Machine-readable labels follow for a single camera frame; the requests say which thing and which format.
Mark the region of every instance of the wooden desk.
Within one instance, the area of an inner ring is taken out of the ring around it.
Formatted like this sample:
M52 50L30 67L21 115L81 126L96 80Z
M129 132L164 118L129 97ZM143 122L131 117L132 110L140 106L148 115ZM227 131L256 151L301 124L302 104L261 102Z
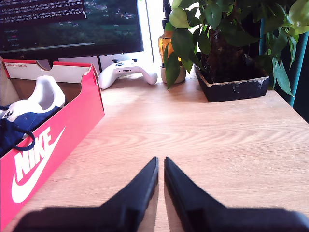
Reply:
M156 232L182 231L164 185L165 156L226 206L285 207L309 217L309 125L275 91L207 103L192 74L170 91L143 78L117 80L102 97L106 116L5 231L32 210L101 205L153 156Z

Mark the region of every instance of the nike text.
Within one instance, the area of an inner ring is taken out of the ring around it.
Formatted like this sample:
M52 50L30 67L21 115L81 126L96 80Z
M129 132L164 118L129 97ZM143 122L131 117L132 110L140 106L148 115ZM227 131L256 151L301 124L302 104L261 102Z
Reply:
M15 165L16 165L16 175L17 181L20 181L32 168L37 165L41 158L45 157L45 152L49 148L49 142L52 139L48 133L50 132L50 127L44 130L38 138L35 138L34 148L29 151L23 151L23 154L19 152L15 155Z

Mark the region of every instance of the nike swoosh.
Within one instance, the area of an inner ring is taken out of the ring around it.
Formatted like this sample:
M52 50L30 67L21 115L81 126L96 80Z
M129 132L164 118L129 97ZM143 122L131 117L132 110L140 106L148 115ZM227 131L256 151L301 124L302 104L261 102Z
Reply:
M31 193L33 190L35 184L37 183L38 179L40 178L49 158L52 155L52 152L54 151L54 148L56 144L58 143L64 129L63 128L62 132L60 135L56 138L53 144L49 146L48 151L46 151L45 157L41 160L40 164L38 165L37 169L33 172L32 176L29 178L29 180L23 184L23 185L18 185L16 183L15 179L15 174L13 175L13 181L12 181L12 199L15 203L21 203L23 202Z

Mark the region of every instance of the black square pot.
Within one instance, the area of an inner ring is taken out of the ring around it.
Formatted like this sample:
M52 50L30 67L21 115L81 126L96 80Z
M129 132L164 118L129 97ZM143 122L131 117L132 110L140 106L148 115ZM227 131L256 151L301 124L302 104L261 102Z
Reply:
M259 67L255 67L253 72L260 72L263 74L263 77L214 84L206 81L198 66L194 65L194 69L198 82L209 102L223 102L264 96L269 84L269 76Z

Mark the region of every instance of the monitor stand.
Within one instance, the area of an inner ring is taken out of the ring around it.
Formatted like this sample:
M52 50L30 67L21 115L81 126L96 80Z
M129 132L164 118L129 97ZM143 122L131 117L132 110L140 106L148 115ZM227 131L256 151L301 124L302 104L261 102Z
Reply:
M50 69L52 69L54 61L59 61L59 60L58 58L54 58L54 59L48 59L47 61L48 61Z

